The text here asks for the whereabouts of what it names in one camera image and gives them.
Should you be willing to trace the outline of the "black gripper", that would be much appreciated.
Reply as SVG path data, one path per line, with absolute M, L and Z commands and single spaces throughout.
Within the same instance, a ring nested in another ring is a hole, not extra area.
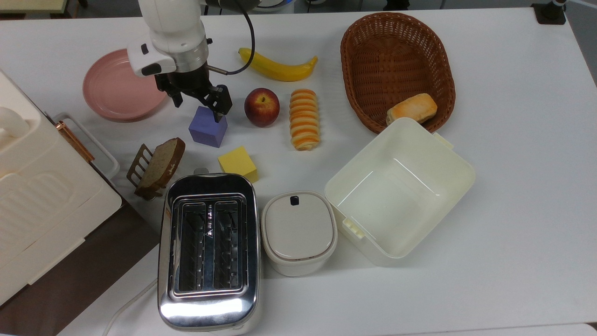
M 183 103 L 182 94 L 196 98 L 212 111 L 216 123 L 228 114 L 233 105 L 226 85 L 212 86 L 207 64 L 190 72 L 156 74 L 155 81 L 158 90 L 172 99 L 175 108 Z

